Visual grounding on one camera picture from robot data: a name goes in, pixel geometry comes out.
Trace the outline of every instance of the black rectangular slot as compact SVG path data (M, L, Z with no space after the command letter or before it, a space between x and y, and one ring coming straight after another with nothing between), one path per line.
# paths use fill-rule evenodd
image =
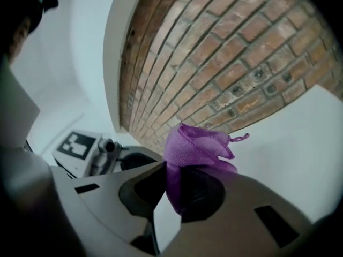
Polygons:
M89 184L89 185L85 185L85 186L76 187L75 190L76 190L77 194L80 194L80 193L84 193L87 191L92 191L92 190L99 188L99 187L100 186L98 186L97 184Z
M299 236L271 206L255 208L255 212L280 248L287 246Z

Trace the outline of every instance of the purple cloth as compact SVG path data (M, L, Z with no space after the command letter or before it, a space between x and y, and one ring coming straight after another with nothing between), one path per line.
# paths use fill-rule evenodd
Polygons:
M180 167L188 165L207 165L221 170L237 173L229 162L221 161L218 156L233 159L229 149L230 142L245 140L249 134L232 139L229 134L209 131L198 127L180 124L168 134L163 159L167 162L167 196L178 214L181 206L181 171Z

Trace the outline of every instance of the brick wall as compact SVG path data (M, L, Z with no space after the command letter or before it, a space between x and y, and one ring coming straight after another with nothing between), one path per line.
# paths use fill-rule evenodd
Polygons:
M180 122L230 133L314 84L339 97L341 53L308 0L141 0L122 58L120 119L161 153Z

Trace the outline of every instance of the purple fabric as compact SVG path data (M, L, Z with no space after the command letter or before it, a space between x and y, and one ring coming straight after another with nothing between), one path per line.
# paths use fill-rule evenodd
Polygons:
M229 162L221 161L218 156L233 159L229 149L230 142L245 140L249 134L232 139L230 135L209 131L198 127L180 124L168 134L163 159L167 162L167 196L178 214L182 214L180 203L181 173L180 167L188 165L207 165L221 170L237 173Z

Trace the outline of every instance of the purple towel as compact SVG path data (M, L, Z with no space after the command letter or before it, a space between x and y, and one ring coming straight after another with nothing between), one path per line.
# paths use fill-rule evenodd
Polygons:
M226 159L235 158L228 144L245 140L247 137L248 133L232 139L224 132L209 131L185 124L171 130L166 140L163 159L167 162L167 196L178 214L182 214L183 211L180 203L180 167L207 165L237 173L234 165L219 160L218 156Z

